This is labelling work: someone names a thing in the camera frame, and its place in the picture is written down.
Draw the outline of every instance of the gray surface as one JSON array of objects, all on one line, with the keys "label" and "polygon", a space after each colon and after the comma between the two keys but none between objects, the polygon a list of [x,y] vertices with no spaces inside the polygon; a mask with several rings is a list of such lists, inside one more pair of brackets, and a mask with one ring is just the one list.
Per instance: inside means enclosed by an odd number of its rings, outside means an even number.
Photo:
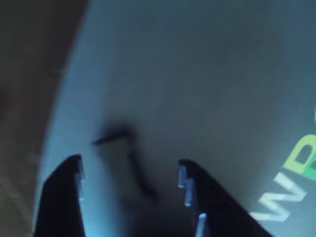
[{"label": "gray surface", "polygon": [[[136,219],[145,232],[187,226],[180,158],[196,160],[248,211],[259,210],[296,142],[315,132],[314,12],[307,0],[92,1],[56,102],[38,190],[63,158],[82,154],[88,236],[118,235],[115,196],[91,142],[128,123],[161,195],[146,222]],[[273,235],[314,236],[315,184],[296,182],[308,198],[291,205],[286,222],[261,223]],[[95,199],[100,187],[106,199]]]}]

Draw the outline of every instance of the green letter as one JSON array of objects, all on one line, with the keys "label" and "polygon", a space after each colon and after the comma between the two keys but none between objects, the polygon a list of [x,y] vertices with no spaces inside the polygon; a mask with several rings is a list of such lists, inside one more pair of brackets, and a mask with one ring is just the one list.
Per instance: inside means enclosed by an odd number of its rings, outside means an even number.
[{"label": "green letter", "polygon": [[[305,147],[310,146],[312,151],[307,159],[307,161],[303,164],[296,160],[300,151]],[[316,180],[316,170],[311,168],[311,165],[316,160],[316,135],[306,135],[301,140],[298,141],[296,146],[294,147],[292,153],[289,158],[284,163],[283,167],[291,170],[297,174],[301,174],[307,178]]]}]

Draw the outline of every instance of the logo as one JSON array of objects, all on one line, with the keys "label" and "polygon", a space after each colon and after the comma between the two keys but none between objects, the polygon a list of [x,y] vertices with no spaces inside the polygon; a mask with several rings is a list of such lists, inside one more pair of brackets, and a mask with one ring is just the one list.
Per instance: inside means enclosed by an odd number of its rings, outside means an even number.
[{"label": "logo", "polygon": [[[311,152],[307,160],[305,162],[298,161],[297,158],[299,153],[306,146],[311,148]],[[316,164],[316,135],[306,135],[295,145],[292,153],[285,161],[283,168],[308,179],[316,180],[316,169],[313,168],[314,162]],[[250,216],[257,221],[286,221],[291,215],[291,212],[280,205],[279,201],[301,202],[307,194],[306,191],[304,191],[282,172],[279,172],[276,175],[274,181],[282,186],[288,193],[264,193],[258,202],[270,210],[270,212],[250,212]]]}]

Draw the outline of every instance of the wooden surface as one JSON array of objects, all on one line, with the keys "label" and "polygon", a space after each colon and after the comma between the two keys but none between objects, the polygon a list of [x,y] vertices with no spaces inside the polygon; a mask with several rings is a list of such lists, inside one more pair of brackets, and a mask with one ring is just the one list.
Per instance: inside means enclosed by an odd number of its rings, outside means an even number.
[{"label": "wooden surface", "polygon": [[45,127],[83,6],[0,3],[0,236],[30,236]]}]

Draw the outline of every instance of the metal prong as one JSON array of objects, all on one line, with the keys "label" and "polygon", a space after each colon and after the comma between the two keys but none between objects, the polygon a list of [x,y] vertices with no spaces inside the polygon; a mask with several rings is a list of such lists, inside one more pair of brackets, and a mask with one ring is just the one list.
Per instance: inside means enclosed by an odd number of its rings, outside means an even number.
[{"label": "metal prong", "polygon": [[206,213],[202,213],[198,216],[196,237],[203,237],[204,236],[205,228],[206,228],[206,225],[205,225],[206,218],[207,218]]},{"label": "metal prong", "polygon": [[81,180],[80,180],[80,174],[79,173],[75,174],[75,182],[76,182],[76,186],[77,186],[78,199],[79,199],[79,201],[83,201],[84,200],[84,194],[83,194],[83,190],[82,190],[82,185],[81,185]]},{"label": "metal prong", "polygon": [[187,169],[184,165],[179,166],[178,187],[185,188],[187,181]]},{"label": "metal prong", "polygon": [[193,192],[194,192],[194,180],[188,179],[186,183],[186,197],[184,201],[185,206],[192,205]]},{"label": "metal prong", "polygon": [[80,160],[80,161],[78,162],[78,166],[79,166],[79,178],[80,178],[80,181],[81,181],[81,182],[84,182],[84,180],[85,180],[85,175],[84,175],[82,160]]}]

